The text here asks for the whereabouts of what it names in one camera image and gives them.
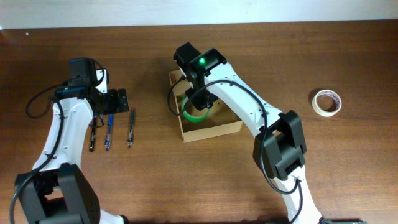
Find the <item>green tape roll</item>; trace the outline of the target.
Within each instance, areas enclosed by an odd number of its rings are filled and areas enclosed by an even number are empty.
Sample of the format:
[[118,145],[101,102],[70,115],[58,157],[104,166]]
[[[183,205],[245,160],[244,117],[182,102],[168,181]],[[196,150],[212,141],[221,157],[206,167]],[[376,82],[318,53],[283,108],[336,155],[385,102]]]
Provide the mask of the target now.
[[[186,103],[187,101],[188,101],[188,97],[187,97],[187,96],[184,96],[183,99],[182,99],[182,103],[181,103],[181,109],[182,109],[182,110],[185,108],[185,103]],[[206,117],[209,115],[210,109],[207,108],[207,109],[206,109],[206,113],[203,114],[203,115],[201,115],[201,116],[193,116],[193,115],[187,113],[185,110],[182,111],[182,113],[183,113],[183,116],[185,117],[185,119],[188,120],[189,122],[191,122],[191,123],[201,123],[201,122],[203,122],[203,121],[206,119]]]

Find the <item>blue pen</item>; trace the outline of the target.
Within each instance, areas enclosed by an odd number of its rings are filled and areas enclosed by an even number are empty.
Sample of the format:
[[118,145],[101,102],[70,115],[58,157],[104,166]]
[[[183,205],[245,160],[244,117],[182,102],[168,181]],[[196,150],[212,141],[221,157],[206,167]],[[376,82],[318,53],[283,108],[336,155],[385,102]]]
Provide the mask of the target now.
[[114,115],[110,114],[109,117],[108,117],[107,135],[106,135],[105,143],[104,143],[106,151],[110,150],[111,133],[112,133],[112,129],[113,129],[113,123],[114,123]]

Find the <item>black marker pen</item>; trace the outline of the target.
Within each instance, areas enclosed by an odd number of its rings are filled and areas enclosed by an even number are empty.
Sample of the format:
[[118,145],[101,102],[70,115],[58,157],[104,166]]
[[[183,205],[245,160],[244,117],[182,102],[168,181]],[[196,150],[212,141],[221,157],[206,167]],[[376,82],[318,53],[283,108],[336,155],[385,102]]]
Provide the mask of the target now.
[[95,132],[96,132],[96,118],[94,117],[92,123],[90,124],[91,127],[91,136],[90,136],[90,146],[89,151],[93,152],[95,147]]

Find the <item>brown cardboard box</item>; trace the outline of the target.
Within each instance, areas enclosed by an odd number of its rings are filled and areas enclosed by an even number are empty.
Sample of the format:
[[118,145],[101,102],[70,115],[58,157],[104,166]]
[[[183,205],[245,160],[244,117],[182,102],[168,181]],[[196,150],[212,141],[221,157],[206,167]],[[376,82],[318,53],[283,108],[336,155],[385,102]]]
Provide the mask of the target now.
[[[169,72],[170,86],[172,86],[180,77],[180,70]],[[175,113],[181,110],[181,102],[185,96],[185,91],[190,88],[186,80],[181,81],[173,88],[173,95],[169,98],[170,107],[176,109]],[[198,111],[194,106],[188,107],[188,114],[192,116],[204,116],[206,109]],[[225,134],[240,132],[243,122],[241,119],[221,100],[216,100],[210,109],[206,118],[193,123],[187,120],[183,115],[178,117],[180,130],[184,143],[199,141],[202,139],[213,138]]]

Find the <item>dark grey pen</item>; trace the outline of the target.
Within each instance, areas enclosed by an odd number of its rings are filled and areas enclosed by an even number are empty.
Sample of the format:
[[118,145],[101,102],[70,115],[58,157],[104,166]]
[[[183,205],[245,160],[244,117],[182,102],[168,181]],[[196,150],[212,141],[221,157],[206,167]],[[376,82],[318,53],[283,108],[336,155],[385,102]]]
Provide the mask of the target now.
[[134,142],[134,122],[135,122],[135,109],[132,109],[130,115],[130,124],[129,124],[129,139],[127,141],[127,147],[130,148]]

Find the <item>beige masking tape roll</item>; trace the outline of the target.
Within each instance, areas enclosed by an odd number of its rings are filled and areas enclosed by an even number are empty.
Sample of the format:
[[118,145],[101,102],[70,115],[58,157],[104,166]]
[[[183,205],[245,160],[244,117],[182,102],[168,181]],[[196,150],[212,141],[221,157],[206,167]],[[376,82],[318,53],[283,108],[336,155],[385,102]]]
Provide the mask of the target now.
[[331,117],[342,109],[342,100],[333,90],[320,90],[312,99],[312,108],[322,117]]

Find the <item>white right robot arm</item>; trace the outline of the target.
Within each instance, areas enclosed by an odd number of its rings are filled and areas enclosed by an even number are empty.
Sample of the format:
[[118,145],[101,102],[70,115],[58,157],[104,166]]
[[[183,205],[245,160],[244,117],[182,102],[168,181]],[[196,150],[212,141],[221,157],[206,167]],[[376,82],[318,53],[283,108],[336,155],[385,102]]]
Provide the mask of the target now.
[[180,114],[223,101],[254,137],[253,159],[267,183],[281,194],[290,223],[321,223],[305,177],[307,146],[302,122],[292,110],[283,113],[252,90],[216,49],[204,53],[187,42],[176,49],[174,61],[190,84]]

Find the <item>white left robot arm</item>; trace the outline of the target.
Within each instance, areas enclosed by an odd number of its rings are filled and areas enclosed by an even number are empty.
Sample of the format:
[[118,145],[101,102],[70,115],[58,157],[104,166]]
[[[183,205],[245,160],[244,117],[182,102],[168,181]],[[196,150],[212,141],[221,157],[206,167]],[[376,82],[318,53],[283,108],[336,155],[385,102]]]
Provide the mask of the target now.
[[70,78],[51,86],[47,109],[53,111],[45,146],[32,170],[19,174],[9,206],[15,222],[20,203],[29,223],[128,223],[124,215],[101,208],[81,171],[86,130],[95,117],[127,112],[124,89],[107,88],[108,71],[93,58],[69,61]]

